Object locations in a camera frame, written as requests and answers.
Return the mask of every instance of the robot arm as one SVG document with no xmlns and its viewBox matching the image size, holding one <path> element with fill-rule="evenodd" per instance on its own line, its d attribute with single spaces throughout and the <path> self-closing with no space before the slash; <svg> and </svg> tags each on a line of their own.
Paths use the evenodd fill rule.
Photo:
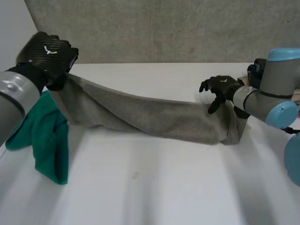
<svg viewBox="0 0 300 225">
<path fill-rule="evenodd" d="M 63 88 L 77 56 L 78 49 L 67 41 L 38 32 L 20 52 L 17 65 L 0 72 L 0 145 L 39 100 L 45 86 Z"/>
<path fill-rule="evenodd" d="M 210 89 L 216 93 L 212 106 L 230 100 L 239 117 L 242 110 L 248 116 L 252 115 L 270 126 L 282 129 L 291 125 L 298 116 L 298 107 L 291 98 L 299 81 L 300 49 L 273 49 L 267 59 L 259 89 L 244 86 L 228 76 L 217 76 L 204 81 L 200 92 Z"/>
</svg>

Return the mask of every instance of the green towel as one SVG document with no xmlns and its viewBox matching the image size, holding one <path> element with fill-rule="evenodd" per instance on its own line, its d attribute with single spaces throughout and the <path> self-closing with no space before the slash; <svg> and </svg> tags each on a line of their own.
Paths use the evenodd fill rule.
<svg viewBox="0 0 300 225">
<path fill-rule="evenodd" d="M 68 182 L 68 124 L 48 91 L 5 145 L 9 150 L 32 145 L 35 169 L 57 184 Z"/>
</svg>

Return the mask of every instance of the gray wall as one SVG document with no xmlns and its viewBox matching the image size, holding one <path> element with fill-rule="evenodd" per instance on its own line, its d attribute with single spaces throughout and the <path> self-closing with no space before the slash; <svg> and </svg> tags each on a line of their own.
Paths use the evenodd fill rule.
<svg viewBox="0 0 300 225">
<path fill-rule="evenodd" d="M 251 62 L 300 45 L 299 0 L 25 0 L 79 63 Z"/>
</svg>

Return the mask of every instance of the white tabletop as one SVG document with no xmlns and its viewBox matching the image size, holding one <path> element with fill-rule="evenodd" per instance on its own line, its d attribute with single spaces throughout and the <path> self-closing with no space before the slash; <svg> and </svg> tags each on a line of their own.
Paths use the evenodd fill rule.
<svg viewBox="0 0 300 225">
<path fill-rule="evenodd" d="M 202 80 L 237 78 L 248 65 L 79 64 L 71 72 L 130 94 L 210 102 L 198 93 Z M 34 169 L 31 147 L 5 152 L 0 224 L 298 225 L 300 187 L 283 164 L 290 137 L 251 117 L 234 146 L 71 127 L 67 185 Z"/>
</svg>

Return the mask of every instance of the cloth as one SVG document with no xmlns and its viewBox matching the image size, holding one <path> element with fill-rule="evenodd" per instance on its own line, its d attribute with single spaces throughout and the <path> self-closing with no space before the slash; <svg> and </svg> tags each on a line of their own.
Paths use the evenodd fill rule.
<svg viewBox="0 0 300 225">
<path fill-rule="evenodd" d="M 227 102 L 209 115 L 208 104 L 140 97 L 70 75 L 63 90 L 50 91 L 71 124 L 139 132 L 196 143 L 238 144 L 247 120 Z"/>
<path fill-rule="evenodd" d="M 6 141 L 8 150 L 32 145 L 35 169 L 57 184 L 68 181 L 68 124 L 48 91 Z"/>
</svg>

